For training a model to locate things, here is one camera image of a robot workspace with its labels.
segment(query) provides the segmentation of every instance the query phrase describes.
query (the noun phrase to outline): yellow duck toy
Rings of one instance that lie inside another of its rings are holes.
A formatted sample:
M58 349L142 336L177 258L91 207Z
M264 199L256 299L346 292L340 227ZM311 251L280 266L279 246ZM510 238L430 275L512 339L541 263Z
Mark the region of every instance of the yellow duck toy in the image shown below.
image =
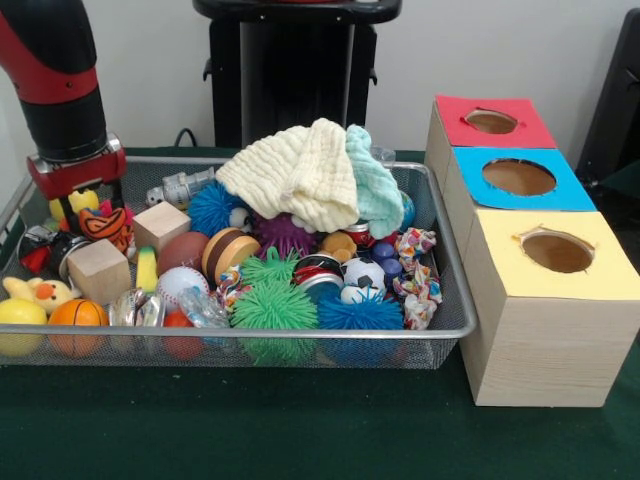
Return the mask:
M25 282L15 277L5 277L2 286L11 298L22 298L40 305L47 315L51 315L63 303L81 295L77 288L69 288L63 282L41 278L32 278Z

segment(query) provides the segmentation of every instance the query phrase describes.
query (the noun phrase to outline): green spiky ball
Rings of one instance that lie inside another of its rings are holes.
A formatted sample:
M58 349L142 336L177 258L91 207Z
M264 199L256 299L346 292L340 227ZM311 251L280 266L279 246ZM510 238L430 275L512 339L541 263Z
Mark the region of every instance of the green spiky ball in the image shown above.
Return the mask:
M276 247L267 250L266 259L260 260L258 257L249 257L242 264L242 274L247 285L258 285L260 283L271 284L273 282L289 283L293 277L293 270L298 262L298 254L289 254L280 258Z
M275 330L315 329L318 328L316 306L303 291L289 283L258 283L236 302L231 326ZM313 339L243 338L240 342L258 366L299 365L315 350Z

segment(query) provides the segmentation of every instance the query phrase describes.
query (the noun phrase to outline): box with hole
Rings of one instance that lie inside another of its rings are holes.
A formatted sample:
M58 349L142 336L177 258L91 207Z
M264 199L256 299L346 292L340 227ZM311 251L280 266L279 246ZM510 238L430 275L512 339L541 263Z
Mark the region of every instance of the box with hole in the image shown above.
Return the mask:
M555 149L453 148L442 196L463 257L479 208L596 209Z
M557 148L531 100L437 95L426 163L436 174L441 190L453 147Z
M640 328L640 277L602 215L481 209L464 260L476 403L603 405Z

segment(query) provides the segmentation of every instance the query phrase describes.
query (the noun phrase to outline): purple spiky ball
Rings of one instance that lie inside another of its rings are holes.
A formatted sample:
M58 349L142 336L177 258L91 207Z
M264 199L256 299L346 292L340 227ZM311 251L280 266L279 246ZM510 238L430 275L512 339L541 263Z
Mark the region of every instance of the purple spiky ball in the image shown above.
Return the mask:
M316 245L315 233L308 233L304 228L296 227L291 221L290 213L281 213L271 220L254 214L254 234L261 245L258 251L260 258L265 258L270 247L276 247L280 256L296 251L300 257L304 257L309 255Z

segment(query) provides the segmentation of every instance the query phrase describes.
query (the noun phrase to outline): yellow ball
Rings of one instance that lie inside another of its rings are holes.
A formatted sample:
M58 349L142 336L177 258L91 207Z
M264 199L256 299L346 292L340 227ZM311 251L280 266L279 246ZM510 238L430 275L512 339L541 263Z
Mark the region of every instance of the yellow ball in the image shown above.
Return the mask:
M84 193L73 192L69 195L69 201L71 202L71 208L74 213L78 213L80 210L85 208L97 210L100 207L98 195L93 190L85 190ZM51 200L49 202L49 211L51 211L51 216L57 221L64 218L64 212L62 211L60 200Z
M0 324L46 325L44 308L28 300L10 298L0 302ZM33 353L42 343L43 336L36 334L0 334L0 355L21 357Z

